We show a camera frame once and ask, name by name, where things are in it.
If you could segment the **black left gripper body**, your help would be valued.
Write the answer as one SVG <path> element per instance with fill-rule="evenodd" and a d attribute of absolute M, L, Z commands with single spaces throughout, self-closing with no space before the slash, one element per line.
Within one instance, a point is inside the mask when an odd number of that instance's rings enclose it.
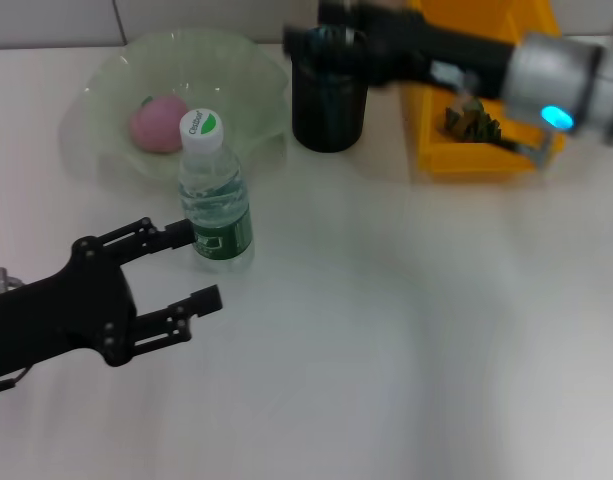
<path fill-rule="evenodd" d="M 99 239 L 80 239 L 59 272 L 0 294 L 0 377 L 77 349 L 122 366 L 135 318 L 120 264 Z"/>

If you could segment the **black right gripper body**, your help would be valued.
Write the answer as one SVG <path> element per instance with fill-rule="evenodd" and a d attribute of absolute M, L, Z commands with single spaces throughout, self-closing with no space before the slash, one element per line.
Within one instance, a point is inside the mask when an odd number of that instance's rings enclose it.
<path fill-rule="evenodd" d="M 441 63 L 475 77 L 475 94 L 501 97 L 514 52 L 510 43 L 486 39 L 430 24 L 417 10 L 365 7 L 366 78 L 373 86 L 409 81 L 447 89 L 449 82 L 431 72 Z"/>

